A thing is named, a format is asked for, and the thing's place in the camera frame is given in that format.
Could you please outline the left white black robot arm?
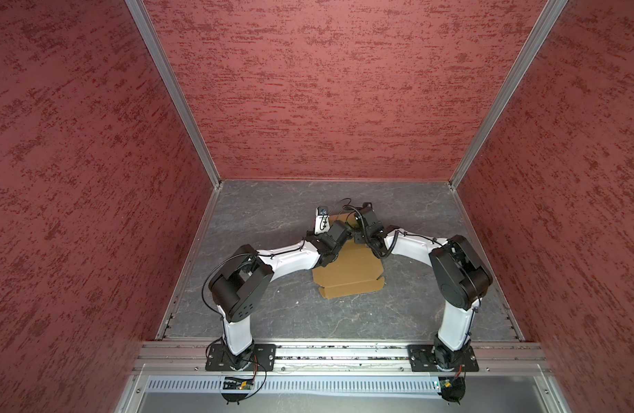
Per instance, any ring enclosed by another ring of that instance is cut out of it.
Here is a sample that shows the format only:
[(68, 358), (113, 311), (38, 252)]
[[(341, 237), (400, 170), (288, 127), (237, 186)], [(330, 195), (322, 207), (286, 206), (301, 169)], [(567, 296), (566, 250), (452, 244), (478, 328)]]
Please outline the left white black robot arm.
[(336, 221), (326, 232), (308, 232), (298, 243), (274, 250), (245, 244), (210, 276), (208, 290), (222, 320), (226, 359), (234, 371), (253, 362), (251, 315), (274, 281), (295, 272), (326, 267), (353, 237), (350, 225)]

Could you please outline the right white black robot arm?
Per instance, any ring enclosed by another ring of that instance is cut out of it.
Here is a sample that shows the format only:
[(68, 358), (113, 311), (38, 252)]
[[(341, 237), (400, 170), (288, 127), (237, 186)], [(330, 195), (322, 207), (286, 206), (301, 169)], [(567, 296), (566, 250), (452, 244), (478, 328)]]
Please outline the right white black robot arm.
[(470, 348), (475, 314), (493, 283), (477, 251), (461, 235), (437, 239), (399, 227), (385, 228), (373, 213), (354, 215), (356, 236), (375, 256), (404, 256), (432, 268), (445, 305), (431, 359), (444, 372), (460, 368)]

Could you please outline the brown cardboard box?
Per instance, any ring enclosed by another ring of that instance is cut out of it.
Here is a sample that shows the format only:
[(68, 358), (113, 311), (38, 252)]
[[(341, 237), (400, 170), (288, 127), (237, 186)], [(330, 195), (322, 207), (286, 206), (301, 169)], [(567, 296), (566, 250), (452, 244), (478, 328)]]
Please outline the brown cardboard box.
[[(354, 242), (352, 226), (356, 223), (355, 215), (342, 213), (330, 216), (329, 220), (331, 226), (338, 220), (348, 224), (351, 228), (351, 238), (334, 262), (317, 261), (312, 269), (313, 281), (319, 286), (321, 296), (325, 299), (337, 299), (381, 290), (385, 282), (382, 261), (375, 256), (369, 246)], [(316, 236), (314, 231), (308, 233), (308, 241), (314, 247)]]

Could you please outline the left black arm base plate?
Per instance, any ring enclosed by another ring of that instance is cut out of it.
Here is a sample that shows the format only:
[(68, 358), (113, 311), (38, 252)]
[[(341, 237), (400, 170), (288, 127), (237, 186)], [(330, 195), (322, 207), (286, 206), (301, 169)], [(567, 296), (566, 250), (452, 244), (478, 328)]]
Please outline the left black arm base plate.
[(270, 372), (274, 368), (277, 346), (252, 344), (235, 356), (223, 343), (212, 344), (206, 350), (204, 370), (207, 372)]

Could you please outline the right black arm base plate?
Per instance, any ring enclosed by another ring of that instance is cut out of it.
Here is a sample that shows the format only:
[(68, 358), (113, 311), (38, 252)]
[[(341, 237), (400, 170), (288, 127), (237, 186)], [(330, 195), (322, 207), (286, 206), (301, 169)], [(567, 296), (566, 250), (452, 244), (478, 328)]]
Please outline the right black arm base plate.
[(414, 373), (478, 373), (480, 367), (470, 344), (453, 351), (444, 345), (411, 344), (408, 361)]

